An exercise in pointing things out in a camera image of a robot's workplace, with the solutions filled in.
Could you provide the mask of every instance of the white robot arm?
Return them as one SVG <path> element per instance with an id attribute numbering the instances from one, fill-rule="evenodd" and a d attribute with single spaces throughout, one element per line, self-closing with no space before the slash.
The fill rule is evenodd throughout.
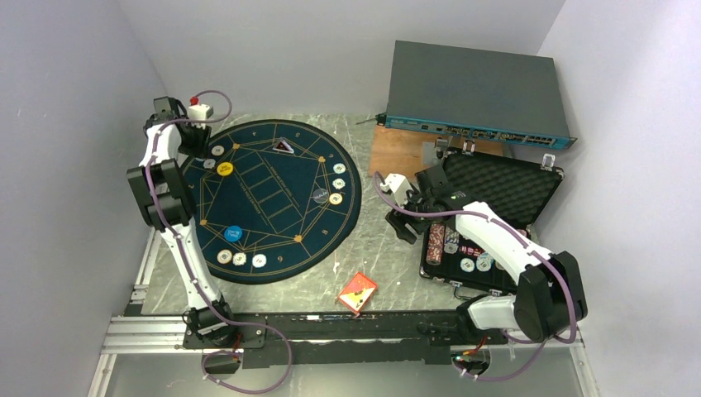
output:
<path id="1" fill-rule="evenodd" d="M 542 342 L 586 316 L 579 267 L 572 255 L 553 254 L 519 234 L 486 203 L 470 202 L 450 186 L 439 165 L 417 178 L 421 190 L 399 174 L 388 175 L 379 185 L 383 199 L 394 208 L 386 219 L 398 237 L 413 243 L 416 237 L 407 225 L 422 233 L 432 222 L 445 222 L 484 248 L 517 285 L 515 295 L 480 296 L 461 305 L 458 312 L 469 316 L 467 332 L 518 330 Z"/>
<path id="2" fill-rule="evenodd" d="M 138 167 L 127 171 L 127 179 L 145 222 L 160 232 L 173 253 L 187 290 L 188 330 L 216 345 L 226 344 L 236 335 L 235 329 L 212 313 L 207 301 L 225 318 L 231 319 L 231 310 L 204 260 L 195 232 L 196 204 L 177 163 L 179 153 L 206 155 L 211 128 L 197 121 L 208 120 L 212 108 L 194 104 L 187 109 L 187 119 L 192 122 L 174 123 L 185 118 L 179 101 L 157 98 L 154 106 L 156 112 L 144 127 L 148 138 L 144 158 Z M 150 184 L 166 189 L 156 194 Z"/>

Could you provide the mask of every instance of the black carrying case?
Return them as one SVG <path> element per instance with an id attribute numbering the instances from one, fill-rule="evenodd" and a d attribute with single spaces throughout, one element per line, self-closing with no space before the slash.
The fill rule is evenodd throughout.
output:
<path id="1" fill-rule="evenodd" d="M 449 155 L 441 166 L 453 187 L 467 193 L 476 201 L 487 203 L 506 223 L 526 231 L 530 238 L 531 225 L 565 176 L 561 168 L 546 166 L 546 160 L 550 159 L 544 158 L 543 164 L 537 164 L 474 152 Z M 516 284 L 498 264 L 492 264 L 487 271 L 480 271 L 477 266 L 470 272 L 462 270 L 460 261 L 463 258 L 470 258 L 476 263 L 479 254 L 484 250 L 463 237 L 460 237 L 459 246 L 455 254 L 443 251 L 440 265 L 428 265 L 428 233 L 425 233 L 421 254 L 421 277 L 450 283 L 456 287 L 465 286 L 488 291 L 495 295 L 516 292 Z"/>

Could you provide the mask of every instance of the blue poker chip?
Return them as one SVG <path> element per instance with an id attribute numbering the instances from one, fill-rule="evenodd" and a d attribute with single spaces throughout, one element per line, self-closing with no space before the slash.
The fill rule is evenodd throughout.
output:
<path id="1" fill-rule="evenodd" d="M 224 232 L 224 238 L 228 242 L 238 242 L 241 236 L 243 236 L 243 231 L 238 226 L 227 227 L 227 230 Z"/>

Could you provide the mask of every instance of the poker table mat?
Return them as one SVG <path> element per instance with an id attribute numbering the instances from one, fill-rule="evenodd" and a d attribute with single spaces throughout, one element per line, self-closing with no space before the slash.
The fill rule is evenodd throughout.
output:
<path id="1" fill-rule="evenodd" d="M 183 170 L 197 202 L 198 241 L 216 277 L 286 279 L 328 256 L 355 227 L 360 176 L 324 131 L 289 120 L 247 122 L 215 135 L 209 153 L 187 159 Z"/>

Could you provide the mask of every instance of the case lid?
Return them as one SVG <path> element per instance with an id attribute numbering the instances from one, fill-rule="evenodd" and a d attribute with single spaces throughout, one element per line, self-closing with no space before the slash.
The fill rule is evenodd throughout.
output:
<path id="1" fill-rule="evenodd" d="M 443 170 L 457 189 L 520 228 L 536 221 L 565 175 L 558 167 L 479 152 L 449 155 Z"/>

